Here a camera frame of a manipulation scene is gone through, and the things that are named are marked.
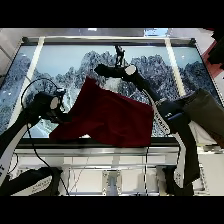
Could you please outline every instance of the metal bracket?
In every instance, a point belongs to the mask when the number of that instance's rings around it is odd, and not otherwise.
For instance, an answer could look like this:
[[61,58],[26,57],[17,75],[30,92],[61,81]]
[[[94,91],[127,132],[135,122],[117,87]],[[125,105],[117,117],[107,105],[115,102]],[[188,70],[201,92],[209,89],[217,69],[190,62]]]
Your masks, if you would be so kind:
[[104,196],[121,195],[121,173],[119,170],[103,171],[102,176],[102,194]]

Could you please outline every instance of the sky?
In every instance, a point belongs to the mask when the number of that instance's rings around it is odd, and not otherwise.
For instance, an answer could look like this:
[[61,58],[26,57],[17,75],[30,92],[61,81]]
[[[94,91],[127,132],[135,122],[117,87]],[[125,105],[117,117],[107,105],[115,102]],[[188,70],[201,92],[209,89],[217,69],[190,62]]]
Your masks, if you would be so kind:
[[[22,46],[19,52],[32,59],[35,47]],[[170,65],[166,47],[122,46],[122,49],[125,50],[125,59],[128,63],[135,57],[149,57],[158,54],[162,56],[167,65]],[[195,61],[201,62],[201,58],[195,48],[174,47],[173,50],[177,65],[181,68],[184,68],[188,63],[194,63]],[[90,51],[95,51],[99,54],[109,51],[111,55],[115,54],[115,48],[113,46],[45,45],[39,56],[37,70],[41,73],[48,73],[51,76],[58,74],[64,75],[72,66],[78,70],[82,58]]]

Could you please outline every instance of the black cable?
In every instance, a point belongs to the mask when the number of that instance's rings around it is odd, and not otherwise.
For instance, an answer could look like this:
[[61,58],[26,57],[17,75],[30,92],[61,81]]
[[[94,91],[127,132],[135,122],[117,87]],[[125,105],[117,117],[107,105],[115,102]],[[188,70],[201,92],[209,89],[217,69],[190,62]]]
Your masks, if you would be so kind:
[[16,165],[13,167],[13,169],[11,171],[8,172],[8,174],[12,173],[12,171],[15,170],[15,168],[17,167],[18,162],[19,162],[18,154],[17,153],[14,153],[14,154],[16,155]]
[[[23,109],[23,110],[25,110],[25,108],[24,108],[24,105],[23,105],[23,101],[22,101],[22,100],[23,100],[23,96],[24,96],[26,90],[27,90],[27,89],[28,89],[34,82],[39,81],[39,80],[43,80],[43,79],[50,81],[51,83],[53,83],[53,85],[56,87],[56,89],[59,89],[59,88],[57,87],[57,85],[56,85],[53,81],[51,81],[50,79],[47,79],[47,78],[40,78],[40,79],[36,79],[36,80],[32,81],[32,82],[25,88],[25,90],[23,91],[23,93],[22,93],[22,95],[21,95],[21,106],[22,106],[22,109]],[[35,155],[36,155],[37,158],[38,158],[39,160],[41,160],[41,161],[42,161],[42,162],[43,162],[43,163],[44,163],[44,164],[51,170],[51,172],[52,172],[52,187],[51,187],[51,193],[50,193],[50,196],[51,196],[51,194],[52,194],[52,189],[53,189],[53,182],[54,182],[54,174],[53,174],[53,171],[52,171],[52,169],[51,169],[51,166],[50,166],[46,161],[44,161],[44,160],[38,155],[38,153],[37,153],[37,151],[36,151],[36,148],[35,148],[35,146],[34,146],[33,138],[32,138],[31,133],[30,133],[30,128],[29,128],[29,126],[28,126],[28,121],[26,121],[26,126],[27,126],[28,135],[29,135],[29,138],[30,138],[30,140],[31,140],[31,145],[32,145],[32,147],[33,147],[33,150],[34,150]],[[69,194],[69,192],[68,192],[68,189],[66,188],[65,183],[64,183],[64,181],[62,180],[61,177],[60,177],[60,180],[61,180],[61,182],[62,182],[62,184],[63,184],[63,186],[64,186],[64,188],[65,188],[66,194],[67,194],[68,196],[70,196],[70,194]]]
[[146,196],[148,196],[148,189],[147,189],[147,184],[146,184],[146,172],[147,172],[147,163],[148,163],[148,151],[149,147],[147,147],[146,155],[145,155],[145,174],[144,174],[144,182],[145,182],[145,193]]

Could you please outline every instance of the mountain image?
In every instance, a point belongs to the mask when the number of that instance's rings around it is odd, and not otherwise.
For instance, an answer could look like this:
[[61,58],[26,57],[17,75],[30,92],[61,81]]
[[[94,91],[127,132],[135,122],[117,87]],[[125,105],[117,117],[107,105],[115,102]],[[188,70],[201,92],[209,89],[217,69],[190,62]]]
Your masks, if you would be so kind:
[[[115,59],[116,55],[111,55],[108,51],[103,54],[90,51],[84,55],[78,69],[71,66],[65,74],[58,74],[56,76],[51,76],[48,73],[40,73],[35,69],[31,81],[39,78],[48,78],[57,86],[65,88],[66,94],[63,104],[66,112],[74,105],[87,75],[96,79],[100,87],[104,89],[118,92],[121,95],[130,97],[139,102],[149,104],[150,102],[147,97],[137,90],[134,84],[127,83],[121,79],[104,78],[98,76],[97,73],[94,72],[98,64],[114,66]],[[5,82],[0,89],[0,134],[8,127],[30,63],[31,60],[24,56],[24,54],[17,54]],[[166,65],[160,55],[132,58],[131,64],[134,64],[138,68],[139,73],[150,82],[153,89],[162,97],[168,98],[169,100],[175,100],[179,97],[173,78],[172,67]],[[186,93],[195,91],[198,88],[203,88],[209,91],[216,101],[221,104],[213,83],[208,77],[208,73],[202,63],[196,61],[195,63],[187,64],[184,69],[179,68],[179,71]],[[35,94],[43,90],[53,93],[55,86],[47,80],[35,82],[27,91],[25,104],[28,105],[33,100]],[[56,126],[57,124],[52,124],[50,121],[41,120],[31,129],[31,134],[33,137],[48,138],[49,133]],[[153,124],[152,136],[164,136],[156,122]]]

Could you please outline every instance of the maroon towel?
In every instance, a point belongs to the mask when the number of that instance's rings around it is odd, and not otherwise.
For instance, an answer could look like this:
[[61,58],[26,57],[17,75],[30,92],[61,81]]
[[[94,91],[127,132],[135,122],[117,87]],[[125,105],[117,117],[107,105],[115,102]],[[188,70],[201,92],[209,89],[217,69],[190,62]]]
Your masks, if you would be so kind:
[[86,78],[69,111],[72,122],[60,124],[51,139],[71,140],[85,134],[98,142],[118,147],[148,146],[152,133],[151,106],[101,89]]

